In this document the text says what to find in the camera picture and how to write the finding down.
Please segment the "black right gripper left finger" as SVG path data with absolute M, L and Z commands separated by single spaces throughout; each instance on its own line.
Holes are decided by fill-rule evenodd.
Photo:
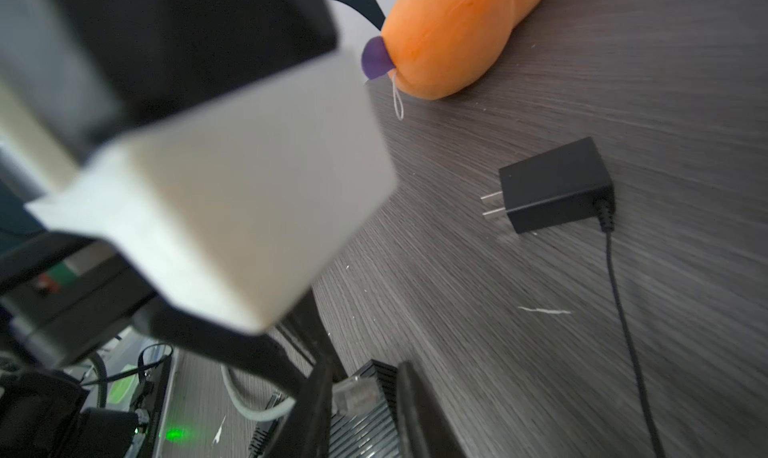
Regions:
M 292 411 L 267 448 L 264 457 L 327 457 L 332 416 L 333 373 L 319 359 Z

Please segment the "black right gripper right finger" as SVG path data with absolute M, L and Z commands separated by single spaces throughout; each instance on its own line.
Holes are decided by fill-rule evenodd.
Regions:
M 465 457 L 432 388 L 412 362 L 398 366 L 396 386 L 401 456 Z

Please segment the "black network switch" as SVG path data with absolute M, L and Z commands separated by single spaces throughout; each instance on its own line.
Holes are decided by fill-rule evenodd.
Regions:
M 308 381 L 302 382 L 299 394 Z M 332 416 L 327 457 L 399 457 L 397 430 L 397 369 L 371 360 L 356 374 L 332 385 Z M 240 414 L 257 423 L 251 455 L 264 454 L 292 411 L 295 398 L 283 395 L 273 406 L 254 409 L 237 405 Z

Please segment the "black power adapter with cable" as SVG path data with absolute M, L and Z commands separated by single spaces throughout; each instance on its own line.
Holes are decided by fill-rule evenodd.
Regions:
M 664 457 L 664 448 L 653 417 L 645 378 L 621 300 L 613 262 L 616 199 L 614 182 L 591 137 L 562 145 L 498 170 L 500 190 L 480 197 L 495 204 L 482 216 L 509 220 L 524 234 L 566 223 L 596 218 L 605 237 L 608 279 L 623 338 L 634 373 L 637 395 L 653 453 Z

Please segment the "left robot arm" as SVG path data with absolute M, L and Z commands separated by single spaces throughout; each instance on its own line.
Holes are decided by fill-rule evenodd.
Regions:
M 41 292 L 37 279 L 88 246 L 42 232 L 1 259 L 1 453 L 5 457 L 149 457 L 162 435 L 171 360 L 139 362 L 126 410 L 107 405 L 114 376 L 98 349 L 126 326 L 275 385 L 288 397 L 315 386 L 267 335 L 244 335 L 170 306 L 123 257 Z

